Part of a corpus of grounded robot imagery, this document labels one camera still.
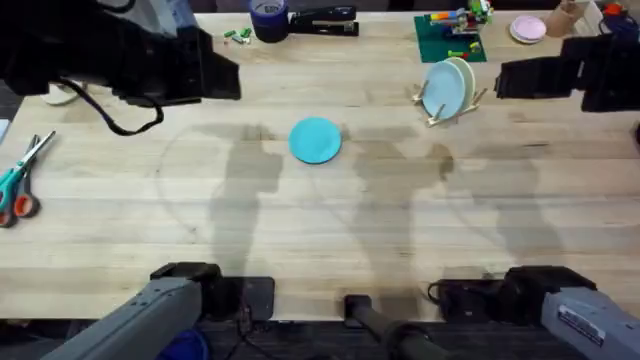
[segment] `black stapler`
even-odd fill
[[[358,36],[355,6],[330,6],[297,12],[291,17],[289,32],[336,36]]]

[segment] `wooden table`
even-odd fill
[[[556,55],[522,46],[497,13],[483,32],[493,87],[500,63]],[[498,100],[427,128],[410,103],[428,64],[411,13],[361,13],[358,38],[291,35],[214,48],[241,64],[241,101],[166,109],[148,133],[112,134],[82,101],[26,99],[0,147],[9,166],[34,133],[58,131],[35,170],[43,211],[0,232],[0,318],[95,318],[170,261],[220,264],[277,281],[276,317],[333,319],[347,293],[391,316],[434,319],[423,300],[443,276],[563,264],[640,315],[638,113],[585,114],[581,96]],[[204,15],[214,34],[246,14]],[[117,121],[153,117],[91,92]],[[339,124],[331,162],[305,165],[287,136],[308,116]]]

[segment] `blue plate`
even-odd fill
[[[424,91],[422,104],[429,115],[434,116],[440,105],[444,104],[440,119],[455,116],[462,109],[466,90],[460,70],[448,61],[441,61],[429,69],[427,80],[429,84]]]
[[[340,151],[341,145],[340,129],[324,118],[301,120],[289,134],[289,150],[293,156],[308,164],[331,160]]]

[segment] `tape roll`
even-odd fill
[[[275,43],[289,35],[289,5],[286,0],[250,0],[249,12],[258,39]]]

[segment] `pink plate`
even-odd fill
[[[537,17],[518,16],[511,24],[511,29],[516,35],[525,40],[540,40],[547,33],[547,26]]]

